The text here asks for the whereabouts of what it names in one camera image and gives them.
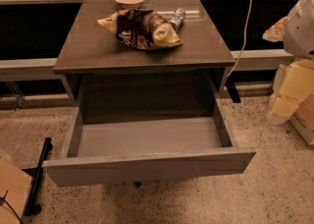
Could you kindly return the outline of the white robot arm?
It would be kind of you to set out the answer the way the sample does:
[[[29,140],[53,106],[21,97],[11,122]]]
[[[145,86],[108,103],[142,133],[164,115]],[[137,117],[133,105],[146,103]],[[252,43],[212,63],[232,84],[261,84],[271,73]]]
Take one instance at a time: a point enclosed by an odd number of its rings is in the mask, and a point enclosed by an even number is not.
[[[289,13],[267,29],[262,38],[281,41],[294,57],[276,72],[266,119],[274,125],[287,121],[314,90],[314,0],[298,0]]]

